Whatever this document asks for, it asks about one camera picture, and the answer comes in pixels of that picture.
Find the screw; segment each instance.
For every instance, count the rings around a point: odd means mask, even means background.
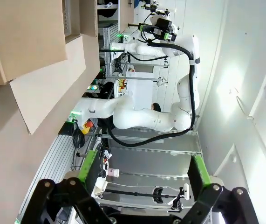
[[[112,222],[112,224],[116,224],[117,223],[117,221],[116,221],[116,219],[114,217],[110,217],[109,219]]]
[[[214,190],[220,190],[220,187],[219,187],[218,185],[214,185],[212,188],[213,188]]]
[[[173,221],[173,224],[179,224],[180,223],[180,220],[179,219],[175,219],[174,221]]]
[[[242,189],[237,189],[236,193],[238,193],[239,195],[241,195],[243,193]]]

